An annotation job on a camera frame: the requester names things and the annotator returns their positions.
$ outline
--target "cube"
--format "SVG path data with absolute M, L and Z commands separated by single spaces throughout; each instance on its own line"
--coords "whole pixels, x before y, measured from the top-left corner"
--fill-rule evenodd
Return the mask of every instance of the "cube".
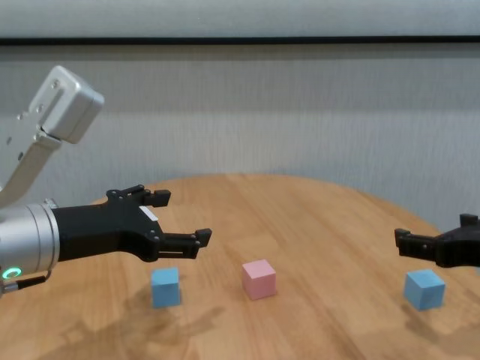
M 151 293 L 154 308 L 180 304 L 179 270 L 160 268 L 151 273 Z
M 242 266 L 241 282 L 251 300 L 272 296 L 277 292 L 276 273 L 267 260 L 257 260 Z
M 406 274 L 403 295 L 418 311 L 443 305 L 445 282 L 432 270 L 411 271 Z

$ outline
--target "blue cube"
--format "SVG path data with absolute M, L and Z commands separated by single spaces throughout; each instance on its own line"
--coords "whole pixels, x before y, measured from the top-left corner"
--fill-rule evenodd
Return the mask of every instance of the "blue cube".
M 443 305 L 445 282 L 432 270 L 411 271 L 406 274 L 403 295 L 418 311 Z
M 151 293 L 154 308 L 180 304 L 179 270 L 160 268 L 151 273 Z

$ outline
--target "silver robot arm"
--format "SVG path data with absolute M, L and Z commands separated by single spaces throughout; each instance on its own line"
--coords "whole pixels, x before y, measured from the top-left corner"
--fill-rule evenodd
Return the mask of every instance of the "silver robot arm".
M 30 188 L 62 141 L 78 143 L 104 97 L 77 75 L 52 69 L 28 107 L 0 136 L 0 297 L 46 281 L 57 263 L 123 251 L 144 262 L 195 259 L 212 231 L 163 232 L 148 206 L 167 206 L 168 190 L 108 190 L 100 205 L 10 206 Z M 45 275 L 27 277 L 39 273 Z
M 8 121 L 7 130 L 1 132 L 0 208 L 25 194 L 62 141 L 78 143 L 103 105 L 104 97 L 83 79 L 64 67 L 54 67 L 28 111 Z M 0 296 L 32 283 L 5 281 L 38 272 L 50 274 L 57 263 L 59 229 L 52 207 L 54 202 L 48 201 L 0 209 Z

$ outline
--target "black stripe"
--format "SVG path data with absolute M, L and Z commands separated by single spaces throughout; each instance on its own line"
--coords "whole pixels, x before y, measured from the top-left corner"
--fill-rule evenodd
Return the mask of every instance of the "black stripe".
M 0 38 L 0 46 L 48 45 L 283 45 L 478 43 L 480 35 L 358 37 L 52 37 Z

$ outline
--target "round table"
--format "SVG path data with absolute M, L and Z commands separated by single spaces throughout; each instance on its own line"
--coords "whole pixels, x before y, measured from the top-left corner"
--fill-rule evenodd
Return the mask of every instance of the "round table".
M 153 184 L 167 232 L 210 227 L 197 259 L 128 253 L 62 262 L 1 299 L 2 359 L 479 359 L 480 278 L 398 256 L 394 229 L 435 235 L 402 208 L 336 184 L 213 175 Z M 251 301 L 242 264 L 266 259 L 277 295 Z M 150 274 L 178 267 L 181 304 L 154 309 Z M 418 312 L 408 271 L 433 269 L 445 304 Z

